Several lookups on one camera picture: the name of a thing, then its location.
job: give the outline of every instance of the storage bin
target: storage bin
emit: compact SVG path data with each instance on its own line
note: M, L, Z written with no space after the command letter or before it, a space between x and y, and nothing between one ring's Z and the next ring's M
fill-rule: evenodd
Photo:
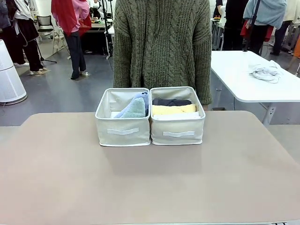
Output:
M113 118L122 111L138 93L145 88L107 89L96 111L97 130L100 145L111 147L143 146L150 141L150 106L144 118Z
M151 138L156 145L201 144L205 112L191 87L153 88L150 90L150 108L155 98L190 100L196 105L197 119L156 120L151 110Z

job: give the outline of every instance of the black folded cloth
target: black folded cloth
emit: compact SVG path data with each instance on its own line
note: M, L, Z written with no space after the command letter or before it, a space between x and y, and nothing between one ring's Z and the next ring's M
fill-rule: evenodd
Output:
M155 98L152 101L153 105L164 105L164 106L184 106L192 104L189 100L181 100L181 99L160 99Z

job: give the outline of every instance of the person in pink top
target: person in pink top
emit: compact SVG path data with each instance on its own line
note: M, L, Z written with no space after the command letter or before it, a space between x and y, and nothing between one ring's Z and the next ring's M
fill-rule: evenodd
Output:
M73 73L72 80L87 76L80 36L91 28L90 6L86 0L52 0L51 12L64 31L69 47Z

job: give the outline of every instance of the black pants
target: black pants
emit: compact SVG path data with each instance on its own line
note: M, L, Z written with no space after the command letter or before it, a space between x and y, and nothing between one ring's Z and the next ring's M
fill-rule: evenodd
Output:
M31 71L38 71L39 69L44 67L39 59L38 44L36 40L28 42L27 46L23 46L23 49L29 62Z
M268 25L258 26L254 25L252 35L250 38L250 51L259 55L259 51L263 46L263 42L268 32Z
M24 64L23 46L18 40L17 34L13 27L6 27L2 29L2 38L14 63Z
M292 21L283 21L281 28L275 31L275 43L273 47L274 53L280 53L281 45L283 39L285 38L285 33L287 28L291 25Z
M78 31L73 32L70 34L70 36L67 36L67 34L64 32L64 35L71 55L71 61L73 67L72 78L76 79L79 77L79 70L80 71L86 70L84 55L81 49L79 32Z
M239 51L242 50L243 37L240 35L238 28L226 28L224 30L224 51Z

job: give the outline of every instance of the green cable knit sweater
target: green cable knit sweater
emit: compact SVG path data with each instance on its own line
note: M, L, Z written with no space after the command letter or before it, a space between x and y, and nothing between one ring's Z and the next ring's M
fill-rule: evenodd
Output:
M209 0L117 0L114 28L115 88L190 86L212 102Z

